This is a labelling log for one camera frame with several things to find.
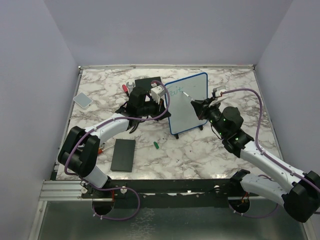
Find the green whiteboard marker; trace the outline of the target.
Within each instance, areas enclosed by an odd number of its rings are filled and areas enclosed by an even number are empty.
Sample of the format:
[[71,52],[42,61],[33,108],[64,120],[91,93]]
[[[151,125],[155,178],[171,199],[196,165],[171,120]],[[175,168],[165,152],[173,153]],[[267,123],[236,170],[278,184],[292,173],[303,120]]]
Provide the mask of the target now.
[[182,92],[190,101],[193,101],[193,98],[189,95],[189,94],[187,94],[186,92]]

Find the blue framed whiteboard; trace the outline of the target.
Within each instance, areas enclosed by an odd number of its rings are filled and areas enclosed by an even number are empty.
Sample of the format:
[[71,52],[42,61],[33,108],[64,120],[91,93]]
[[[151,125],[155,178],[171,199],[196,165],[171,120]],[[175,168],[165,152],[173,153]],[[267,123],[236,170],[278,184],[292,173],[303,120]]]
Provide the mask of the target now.
[[205,100],[208,97],[208,74],[201,72],[165,84],[170,98],[168,118],[170,133],[179,139],[179,134],[199,128],[203,130],[206,120],[199,120],[191,101],[183,94],[186,92],[193,100]]

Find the green marker cap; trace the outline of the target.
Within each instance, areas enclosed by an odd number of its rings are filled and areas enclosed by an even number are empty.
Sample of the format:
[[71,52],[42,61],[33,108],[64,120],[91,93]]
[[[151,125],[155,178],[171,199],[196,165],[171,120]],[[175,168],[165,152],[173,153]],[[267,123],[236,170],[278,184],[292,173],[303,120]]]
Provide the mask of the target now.
[[154,141],[153,144],[157,150],[160,148],[157,142]]

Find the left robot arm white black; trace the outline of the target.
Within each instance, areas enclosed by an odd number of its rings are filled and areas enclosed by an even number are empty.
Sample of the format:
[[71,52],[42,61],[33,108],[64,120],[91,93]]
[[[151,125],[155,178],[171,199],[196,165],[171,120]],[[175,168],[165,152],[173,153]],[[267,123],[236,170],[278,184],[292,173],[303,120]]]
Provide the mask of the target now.
[[101,145],[141,122],[160,121],[171,115],[170,103],[162,98],[170,95],[168,89],[157,80],[152,85],[150,92],[134,87],[129,99],[108,119],[86,128],[71,128],[57,157],[66,175],[77,176],[91,184],[94,193],[101,198],[110,193],[108,182],[111,179],[97,166]]

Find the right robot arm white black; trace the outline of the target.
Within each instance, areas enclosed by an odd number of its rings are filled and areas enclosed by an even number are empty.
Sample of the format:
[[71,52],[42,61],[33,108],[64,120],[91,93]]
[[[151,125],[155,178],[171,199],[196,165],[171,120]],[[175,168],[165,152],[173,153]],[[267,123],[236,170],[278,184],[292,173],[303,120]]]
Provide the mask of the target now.
[[237,172],[229,189],[240,196],[244,192],[269,199],[296,221],[305,223],[320,208],[320,176],[304,172],[265,150],[242,130],[244,119],[236,107],[220,110],[220,101],[211,98],[192,100],[191,105],[199,120],[207,120],[221,137],[224,148],[236,157],[245,160],[272,178],[258,177],[247,170]]

